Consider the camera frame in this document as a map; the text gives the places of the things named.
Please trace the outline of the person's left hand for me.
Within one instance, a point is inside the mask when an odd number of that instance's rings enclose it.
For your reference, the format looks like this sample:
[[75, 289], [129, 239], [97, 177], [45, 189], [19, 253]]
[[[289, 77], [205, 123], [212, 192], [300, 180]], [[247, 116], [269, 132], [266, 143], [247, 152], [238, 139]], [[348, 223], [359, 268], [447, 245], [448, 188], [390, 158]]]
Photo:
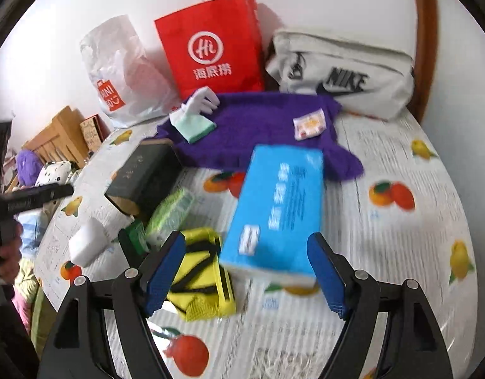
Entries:
[[6, 283], [13, 285], [19, 272], [21, 260], [21, 234], [22, 225], [15, 222], [14, 238], [5, 242], [0, 248], [0, 278]]

